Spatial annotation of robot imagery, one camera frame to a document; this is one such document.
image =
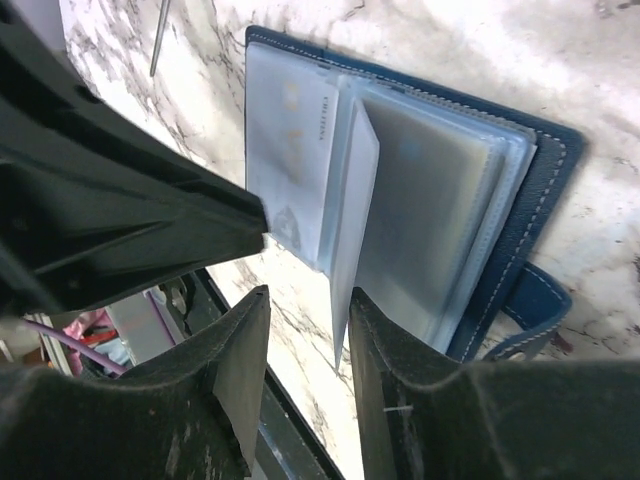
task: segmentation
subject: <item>purple cable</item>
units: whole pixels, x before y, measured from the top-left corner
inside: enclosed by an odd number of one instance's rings
[[[105,368],[108,368],[118,376],[127,371],[126,368],[124,368],[122,365],[117,364],[106,355],[102,355],[101,353],[96,352],[93,348],[85,345],[80,340],[76,340],[66,333],[61,332],[60,330],[48,327],[47,325],[42,325],[41,323],[34,322],[33,320],[25,320],[25,322],[29,328],[55,338],[56,340],[60,341],[60,343],[64,343],[66,346],[77,350],[83,355],[86,355],[94,362],[102,365]]]

